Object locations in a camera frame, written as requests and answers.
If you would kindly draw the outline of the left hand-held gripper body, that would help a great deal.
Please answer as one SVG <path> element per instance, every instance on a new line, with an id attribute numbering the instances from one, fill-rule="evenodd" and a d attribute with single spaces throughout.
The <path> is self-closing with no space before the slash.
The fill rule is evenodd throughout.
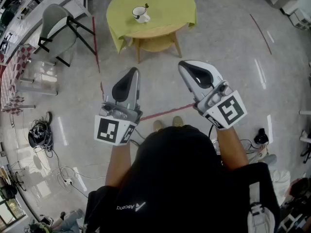
<path id="1" fill-rule="evenodd" d="M 113 146 L 126 145 L 142 116 L 139 102 L 139 96 L 125 102 L 104 96 L 100 113 L 95 116 L 94 139 Z"/>

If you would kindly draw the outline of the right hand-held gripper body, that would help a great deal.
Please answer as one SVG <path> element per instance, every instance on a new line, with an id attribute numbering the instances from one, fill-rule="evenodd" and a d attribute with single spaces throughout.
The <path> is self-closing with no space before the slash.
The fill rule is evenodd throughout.
<path id="1" fill-rule="evenodd" d="M 240 94 L 232 90 L 226 80 L 197 101 L 195 109 L 219 130 L 233 127 L 247 115 Z"/>

